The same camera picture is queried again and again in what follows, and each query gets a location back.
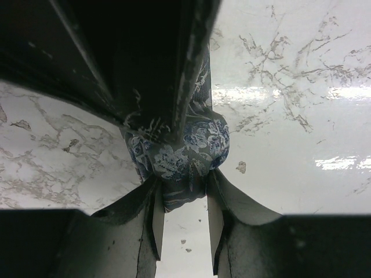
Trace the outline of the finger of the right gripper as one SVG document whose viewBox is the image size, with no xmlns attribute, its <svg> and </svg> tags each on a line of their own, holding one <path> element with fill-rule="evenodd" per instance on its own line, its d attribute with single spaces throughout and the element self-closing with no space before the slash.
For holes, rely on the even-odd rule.
<svg viewBox="0 0 371 278">
<path fill-rule="evenodd" d="M 134 129 L 69 1 L 1 1 L 1 80 Z"/>
<path fill-rule="evenodd" d="M 115 106 L 153 142 L 179 140 L 219 1 L 69 1 Z"/>
</svg>

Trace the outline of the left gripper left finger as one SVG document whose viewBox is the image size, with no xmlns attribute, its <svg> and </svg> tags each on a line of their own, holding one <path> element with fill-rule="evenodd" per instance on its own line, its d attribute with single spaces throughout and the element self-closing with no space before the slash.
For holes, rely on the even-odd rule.
<svg viewBox="0 0 371 278">
<path fill-rule="evenodd" d="M 154 277 L 164 216 L 156 177 L 92 215 L 1 210 L 1 276 Z"/>
</svg>

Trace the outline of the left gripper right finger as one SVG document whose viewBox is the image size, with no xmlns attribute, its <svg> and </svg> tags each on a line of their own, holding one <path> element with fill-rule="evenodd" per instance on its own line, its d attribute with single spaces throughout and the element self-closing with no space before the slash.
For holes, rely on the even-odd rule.
<svg viewBox="0 0 371 278">
<path fill-rule="evenodd" d="M 369 277 L 370 215 L 276 213 L 220 170 L 206 186 L 218 277 Z"/>
</svg>

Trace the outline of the blue grey floral tie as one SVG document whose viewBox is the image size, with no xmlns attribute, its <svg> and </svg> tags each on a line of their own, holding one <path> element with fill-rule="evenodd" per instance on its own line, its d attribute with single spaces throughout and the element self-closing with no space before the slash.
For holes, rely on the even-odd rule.
<svg viewBox="0 0 371 278">
<path fill-rule="evenodd" d="M 224 117 L 212 108 L 210 50 L 199 70 L 178 143 L 154 144 L 122 132 L 141 182 L 151 175 L 162 180 L 162 198 L 169 213 L 206 195 L 209 172 L 227 158 L 230 132 Z"/>
</svg>

